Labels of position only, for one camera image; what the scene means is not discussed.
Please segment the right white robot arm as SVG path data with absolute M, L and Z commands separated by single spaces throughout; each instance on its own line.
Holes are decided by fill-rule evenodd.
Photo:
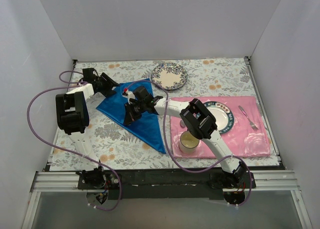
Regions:
M 194 98 L 190 102 L 182 102 L 169 99 L 168 94 L 166 97 L 153 96 L 144 86 L 139 86 L 133 91 L 125 88 L 122 96 L 127 99 L 124 104 L 123 123 L 125 125 L 136 122 L 145 112 L 157 116 L 163 115 L 164 118 L 166 116 L 180 118 L 187 131 L 194 138 L 206 144 L 218 159 L 212 166 L 198 171 L 186 169 L 175 161 L 174 163 L 181 170 L 199 174 L 209 171 L 219 164 L 230 187 L 237 188 L 243 184 L 244 176 L 248 171 L 247 165 L 240 157 L 232 154 L 218 131 L 216 118 L 199 99 Z

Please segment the blue cloth napkin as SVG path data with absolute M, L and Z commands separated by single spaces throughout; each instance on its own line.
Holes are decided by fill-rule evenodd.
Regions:
M 131 85 L 130 82 L 121 83 L 114 91 L 115 94 L 106 97 L 96 109 L 109 117 L 115 123 L 126 129 L 138 139 L 154 148 L 159 153 L 165 154 L 165 146 L 163 143 L 161 130 L 159 126 L 158 116 L 144 112 L 141 119 L 131 123 L 130 125 L 124 125 L 125 119 L 125 103 L 128 101 L 122 96 L 125 88 L 130 87 L 130 90 L 134 90 L 139 86 L 144 86 L 149 93 L 153 93 L 152 86 L 149 83 L 149 79 L 143 79 L 142 82 L 137 82 Z

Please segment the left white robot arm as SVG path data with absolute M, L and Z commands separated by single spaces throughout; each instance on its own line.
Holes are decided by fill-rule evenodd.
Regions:
M 68 135 L 75 152 L 81 154 L 81 170 L 93 171 L 99 167 L 99 159 L 87 133 L 90 124 L 87 100 L 97 93 L 111 97 L 120 84 L 104 72 L 99 75 L 94 68 L 84 68 L 81 74 L 82 78 L 76 83 L 78 87 L 55 96 L 56 116 L 58 127 Z

